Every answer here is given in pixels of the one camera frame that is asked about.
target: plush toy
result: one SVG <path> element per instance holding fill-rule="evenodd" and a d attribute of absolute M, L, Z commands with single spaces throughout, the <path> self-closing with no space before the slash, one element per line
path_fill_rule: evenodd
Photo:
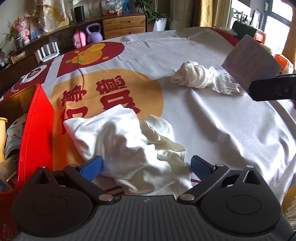
<path fill-rule="evenodd" d="M 18 37 L 21 37 L 26 44 L 29 42 L 30 31 L 26 29 L 28 18 L 25 16 L 18 16 L 18 21 L 13 24 L 13 27 L 18 31 Z"/>

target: green pen holder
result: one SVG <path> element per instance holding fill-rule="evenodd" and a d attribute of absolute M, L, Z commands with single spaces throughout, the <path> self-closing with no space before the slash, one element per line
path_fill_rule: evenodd
<path fill-rule="evenodd" d="M 233 23 L 232 29 L 237 33 L 237 36 L 235 37 L 239 40 L 241 40 L 246 34 L 254 38 L 255 33 L 258 30 L 248 24 L 241 23 L 239 21 L 235 21 Z"/>

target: rolled white cloth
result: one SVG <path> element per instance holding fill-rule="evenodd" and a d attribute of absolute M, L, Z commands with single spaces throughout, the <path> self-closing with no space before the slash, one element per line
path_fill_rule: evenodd
<path fill-rule="evenodd" d="M 197 62 L 187 60 L 170 80 L 178 85 L 202 89 L 211 84 L 216 76 L 214 67 L 207 69 Z"/>
<path fill-rule="evenodd" d="M 186 149 L 175 143 L 172 126 L 117 105 L 92 118 L 72 118 L 65 128 L 84 158 L 103 159 L 101 174 L 113 177 L 126 195 L 181 195 L 192 187 Z"/>

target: red box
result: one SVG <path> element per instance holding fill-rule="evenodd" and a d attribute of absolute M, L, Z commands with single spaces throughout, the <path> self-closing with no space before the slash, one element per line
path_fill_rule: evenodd
<path fill-rule="evenodd" d="M 0 115 L 8 119 L 6 129 L 25 113 L 28 116 L 19 153 L 17 183 L 11 192 L 0 193 L 0 240 L 11 240 L 17 234 L 10 207 L 25 182 L 39 166 L 52 170 L 54 109 L 40 84 L 33 84 L 0 102 Z"/>

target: metal screw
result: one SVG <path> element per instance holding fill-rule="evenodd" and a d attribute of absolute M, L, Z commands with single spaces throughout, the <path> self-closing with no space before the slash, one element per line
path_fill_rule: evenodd
<path fill-rule="evenodd" d="M 192 200 L 194 200 L 194 196 L 189 193 L 184 193 L 184 194 L 180 195 L 180 199 L 183 201 L 192 201 Z"/>
<path fill-rule="evenodd" d="M 109 201 L 112 201 L 112 199 L 113 199 L 113 196 L 110 194 L 102 194 L 99 196 L 99 200 L 103 202 L 109 202 Z"/>

